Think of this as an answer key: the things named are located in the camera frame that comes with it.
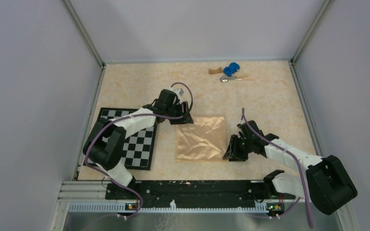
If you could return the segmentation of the silver metal spoon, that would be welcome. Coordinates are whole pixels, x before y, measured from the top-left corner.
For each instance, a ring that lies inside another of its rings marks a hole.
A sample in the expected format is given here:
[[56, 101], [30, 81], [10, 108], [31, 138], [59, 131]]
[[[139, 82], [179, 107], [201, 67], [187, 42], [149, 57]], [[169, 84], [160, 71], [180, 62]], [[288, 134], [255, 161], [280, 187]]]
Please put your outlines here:
[[219, 78], [219, 80], [223, 83], [232, 81], [232, 80], [243, 80], [244, 78], [247, 78], [248, 76], [222, 76]]

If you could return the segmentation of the orange cloth napkin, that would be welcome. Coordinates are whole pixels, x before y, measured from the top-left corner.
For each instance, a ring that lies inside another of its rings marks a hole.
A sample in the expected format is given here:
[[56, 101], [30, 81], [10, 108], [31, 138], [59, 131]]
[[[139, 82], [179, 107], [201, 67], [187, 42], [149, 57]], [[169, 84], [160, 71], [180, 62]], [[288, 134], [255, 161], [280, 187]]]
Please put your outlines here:
[[228, 146], [224, 116], [197, 116], [193, 124], [176, 127], [175, 160], [185, 163], [220, 163]]

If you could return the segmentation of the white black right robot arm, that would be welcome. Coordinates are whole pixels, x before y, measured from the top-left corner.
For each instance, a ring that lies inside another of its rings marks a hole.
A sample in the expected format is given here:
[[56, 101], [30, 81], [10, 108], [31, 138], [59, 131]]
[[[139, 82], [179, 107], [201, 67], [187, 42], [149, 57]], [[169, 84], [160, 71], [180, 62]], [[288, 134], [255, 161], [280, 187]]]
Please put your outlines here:
[[275, 134], [263, 134], [253, 120], [238, 124], [238, 128], [239, 134], [231, 136], [224, 160], [242, 162], [255, 153], [298, 172], [295, 176], [277, 169], [266, 175], [263, 191], [267, 197], [290, 194], [309, 199], [326, 215], [357, 197], [358, 191], [338, 157], [304, 152]]

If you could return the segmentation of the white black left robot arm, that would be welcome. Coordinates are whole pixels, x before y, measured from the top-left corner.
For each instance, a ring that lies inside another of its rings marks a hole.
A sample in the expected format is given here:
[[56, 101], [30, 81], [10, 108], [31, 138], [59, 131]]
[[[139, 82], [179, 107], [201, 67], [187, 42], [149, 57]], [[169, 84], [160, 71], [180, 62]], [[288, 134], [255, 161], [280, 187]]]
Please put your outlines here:
[[151, 104], [117, 119], [99, 118], [84, 146], [85, 160], [93, 168], [118, 183], [117, 193], [124, 199], [135, 193], [134, 176], [126, 169], [122, 154], [127, 138], [139, 131], [169, 120], [172, 125], [192, 124], [192, 103], [182, 100], [183, 89], [163, 89]]

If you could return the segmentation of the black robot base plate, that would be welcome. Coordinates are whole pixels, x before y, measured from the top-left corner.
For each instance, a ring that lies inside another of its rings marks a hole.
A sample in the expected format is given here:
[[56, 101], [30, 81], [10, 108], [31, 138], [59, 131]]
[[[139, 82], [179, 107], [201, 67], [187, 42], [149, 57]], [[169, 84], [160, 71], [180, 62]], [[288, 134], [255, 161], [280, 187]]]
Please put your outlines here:
[[163, 208], [171, 202], [177, 208], [251, 208], [265, 200], [295, 199], [261, 180], [143, 180], [134, 183], [132, 189], [130, 192], [109, 183], [105, 199], [143, 199], [143, 208]]

